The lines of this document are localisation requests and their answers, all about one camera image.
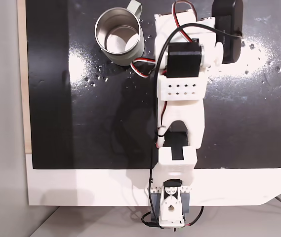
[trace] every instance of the black surface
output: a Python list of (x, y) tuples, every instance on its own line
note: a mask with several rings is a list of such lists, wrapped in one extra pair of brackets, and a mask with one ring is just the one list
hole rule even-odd
[[(151, 80), (111, 63), (94, 38), (100, 14), (128, 2), (26, 0), (35, 169), (149, 168)], [(154, 14), (173, 1), (140, 2), (153, 57)], [(211, 15), (211, 0), (194, 4), (199, 19)], [(281, 167), (281, 1), (245, 0), (243, 32), (242, 63), (210, 76), (197, 168)]]
[(172, 160), (183, 160), (183, 147), (188, 146), (186, 132), (167, 131), (164, 135), (164, 147), (171, 147)]

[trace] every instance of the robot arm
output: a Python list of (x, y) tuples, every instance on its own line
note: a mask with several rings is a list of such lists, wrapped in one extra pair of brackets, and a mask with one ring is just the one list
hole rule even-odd
[[(180, 25), (196, 23), (193, 10), (177, 14)], [(173, 15), (155, 15), (157, 37), (156, 62), (169, 35), (178, 27)], [(197, 22), (215, 28), (216, 18)], [(189, 210), (193, 171), (197, 163), (196, 149), (201, 147), (204, 133), (203, 98), (207, 86), (207, 68), (223, 63), (224, 46), (216, 33), (197, 27), (187, 27), (187, 42), (178, 32), (163, 53), (158, 69), (158, 163), (153, 168), (150, 190), (154, 197), (154, 212), (159, 226), (176, 228), (185, 226), (185, 213)], [(186, 132), (171, 132), (174, 121), (183, 121)]]

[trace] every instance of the white wall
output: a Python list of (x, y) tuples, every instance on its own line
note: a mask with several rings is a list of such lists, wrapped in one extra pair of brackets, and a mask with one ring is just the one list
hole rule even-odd
[(28, 237), (55, 207), (29, 207), (16, 0), (0, 0), (0, 237)]

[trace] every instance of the white plastic part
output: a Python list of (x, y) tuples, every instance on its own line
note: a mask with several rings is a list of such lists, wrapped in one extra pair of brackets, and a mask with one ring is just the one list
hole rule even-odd
[(208, 79), (204, 72), (198, 78), (167, 78), (158, 76), (158, 98), (162, 101), (201, 100), (206, 93)]
[(182, 202), (179, 187), (174, 188), (178, 198), (170, 195), (166, 199), (160, 198), (159, 224), (162, 227), (183, 227), (185, 226), (182, 215)]
[[(205, 127), (203, 100), (168, 101), (158, 134), (164, 135), (174, 121), (184, 122), (189, 146), (200, 148)], [(163, 143), (164, 137), (158, 137), (158, 147)]]
[(153, 170), (153, 185), (162, 187), (169, 179), (180, 179), (189, 186), (193, 180), (193, 169), (198, 161), (194, 147), (183, 147), (183, 160), (172, 160), (171, 147), (159, 148), (159, 160)]
[[(215, 27), (214, 17), (206, 18), (202, 21), (196, 22), (195, 15), (191, 9), (186, 12), (178, 13), (177, 17), (180, 25), (184, 25), (187, 23), (199, 23), (213, 28)], [(157, 37), (155, 39), (155, 55), (157, 61), (166, 39), (176, 29), (176, 25), (174, 22), (174, 18), (171, 14), (163, 15), (163, 16), (155, 15), (155, 21), (156, 21), (156, 32), (157, 32)], [(200, 44), (203, 45), (204, 60), (202, 63), (205, 65), (203, 67), (206, 68), (211, 66), (214, 63), (214, 47), (216, 44), (216, 34), (209, 30), (198, 28), (198, 27), (187, 27), (185, 28), (185, 32), (191, 38), (199, 39)], [(177, 33), (172, 38), (171, 42), (187, 42), (187, 41), (180, 33)], [(166, 67), (166, 64), (167, 64), (167, 53), (164, 53), (164, 57), (162, 58), (160, 69), (164, 69)]]
[[(195, 22), (195, 15), (192, 11), (177, 14), (180, 25)], [(156, 15), (155, 55), (158, 60), (162, 46), (169, 35), (175, 30), (173, 16)], [(207, 18), (199, 22), (200, 24), (215, 26), (215, 18)], [(188, 27), (185, 32), (192, 39), (199, 39), (202, 46), (202, 60), (199, 76), (196, 78), (167, 78), (158, 76), (157, 97), (158, 97), (158, 137), (157, 147), (159, 148), (158, 163), (153, 169), (153, 185), (162, 187), (163, 183), (169, 179), (180, 179), (183, 185), (189, 186), (193, 181), (193, 170), (197, 163), (196, 149), (201, 147), (204, 134), (204, 106), (203, 98), (206, 93), (208, 78), (205, 75), (207, 67), (218, 66), (223, 59), (223, 45), (216, 44), (216, 34), (198, 27)], [(177, 33), (171, 42), (186, 42), (183, 36)], [(160, 69), (167, 68), (167, 50), (163, 55)], [(165, 102), (167, 106), (161, 118)], [(183, 121), (187, 128), (188, 145), (183, 147), (183, 160), (172, 160), (172, 148), (163, 147), (164, 134), (174, 121)], [(168, 197), (166, 200), (175, 204), (176, 198)], [(161, 201), (160, 225), (171, 226), (171, 220), (177, 219), (180, 208), (175, 209), (175, 213), (167, 211), (165, 200)]]

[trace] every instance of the white wire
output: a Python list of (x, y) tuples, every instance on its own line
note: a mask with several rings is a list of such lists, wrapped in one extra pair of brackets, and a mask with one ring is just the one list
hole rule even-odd
[(130, 67), (132, 68), (132, 70), (140, 77), (142, 78), (147, 78), (148, 76), (142, 75), (140, 72), (137, 71), (137, 69), (135, 68), (135, 66), (133, 65), (133, 63), (130, 64)]
[(135, 59), (133, 62), (134, 62), (134, 63), (136, 63), (136, 62), (144, 62), (144, 63), (153, 63), (153, 64), (156, 64), (156, 62), (148, 61), (148, 60), (145, 60), (145, 59)]

